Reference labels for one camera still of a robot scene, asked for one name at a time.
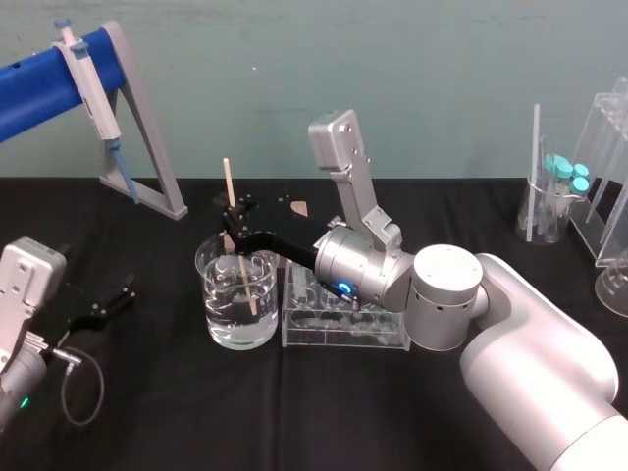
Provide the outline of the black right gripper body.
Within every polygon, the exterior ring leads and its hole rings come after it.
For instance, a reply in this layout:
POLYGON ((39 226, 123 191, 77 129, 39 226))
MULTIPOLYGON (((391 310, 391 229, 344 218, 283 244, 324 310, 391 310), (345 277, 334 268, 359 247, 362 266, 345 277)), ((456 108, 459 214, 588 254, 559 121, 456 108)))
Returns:
POLYGON ((327 224, 294 212, 289 201, 256 201, 256 208, 243 216, 242 239, 235 253, 270 251, 313 271, 317 243, 329 230, 327 224))

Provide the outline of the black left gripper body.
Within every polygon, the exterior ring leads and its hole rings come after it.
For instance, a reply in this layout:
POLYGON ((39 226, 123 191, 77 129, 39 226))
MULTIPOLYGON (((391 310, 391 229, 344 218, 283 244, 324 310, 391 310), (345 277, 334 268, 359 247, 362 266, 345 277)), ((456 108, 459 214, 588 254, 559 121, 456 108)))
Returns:
POLYGON ((102 330, 109 322, 112 313, 112 305, 104 302, 92 302, 82 306, 67 319, 57 343, 63 344, 72 334, 79 331, 102 330))

